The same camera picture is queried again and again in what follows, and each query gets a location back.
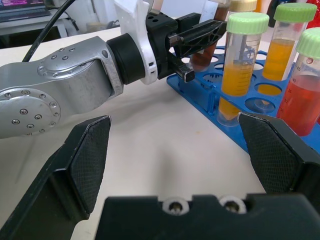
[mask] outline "light green screw cap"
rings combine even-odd
[[[300,36],[296,51],[308,58],[320,59],[320,27],[305,30]]]
[[[314,19],[317,6],[310,3],[280,4],[275,10],[274,19],[284,23],[307,23]]]
[[[232,34],[263,34],[268,29],[269,16],[259,12],[238,12],[229,16],[226,30]]]

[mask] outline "test tube rack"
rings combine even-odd
[[[224,50],[224,46],[218,46],[216,52]],[[259,51],[258,56],[267,53]],[[232,103],[238,109],[248,113],[266,114],[271,117],[277,115],[277,111],[281,100],[284,96],[285,90],[290,80],[290,76],[293,71],[291,69],[288,79],[284,81],[271,81],[262,77],[263,69],[257,69],[253,71],[251,84],[247,95],[241,97],[230,96],[221,91],[222,76],[223,76],[223,64],[224,54],[214,54],[213,57],[217,61],[212,62],[207,71],[197,72],[195,79],[191,82],[184,82],[178,75],[172,75],[167,78],[167,83],[181,96],[183,96],[189,103],[191,103],[196,109],[198,109],[203,115],[205,115],[212,123],[214,123],[220,130],[228,135],[235,143],[237,143],[242,149],[248,152],[247,144],[244,139],[240,125],[237,126],[225,126],[217,121],[218,106],[220,97],[226,99]],[[256,66],[264,66],[265,60],[256,60]],[[272,85],[281,90],[281,94],[276,96],[269,96],[261,94],[257,91],[259,85]],[[256,105],[256,100],[264,100],[268,102],[267,107],[259,107]],[[320,153],[320,125],[316,123],[312,132],[308,136],[301,137],[304,142]]]

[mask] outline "laptop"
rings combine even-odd
[[[0,0],[0,23],[50,15],[44,0]]]

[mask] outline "laptop screen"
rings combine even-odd
[[[0,0],[0,11],[45,6],[44,0]]]

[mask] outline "table surface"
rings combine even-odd
[[[94,36],[106,41],[119,34],[120,29],[114,28],[45,42],[32,60]],[[268,47],[268,42],[261,42],[261,50]],[[0,66],[21,61],[28,49],[0,50]],[[165,79],[151,85],[136,81],[125,86],[122,95],[90,113],[71,117],[52,131],[0,140],[0,227],[73,126],[103,115],[112,118],[104,178],[95,209],[89,220],[76,226],[73,240],[94,239],[108,196],[156,195],[160,200],[180,196],[190,200],[195,194],[244,198],[247,193],[264,192],[250,156]]]
[[[57,12],[56,9],[50,10],[51,15],[49,16],[40,16],[40,17],[33,17],[28,19],[21,19],[21,20],[15,20],[15,21],[6,21],[6,22],[0,22],[0,29],[4,28],[14,28],[16,26],[24,26],[24,25],[31,25],[31,24],[37,24],[37,23],[46,23],[49,22],[50,19],[54,16],[54,14]],[[68,18],[68,15],[63,13],[59,19],[66,19]]]

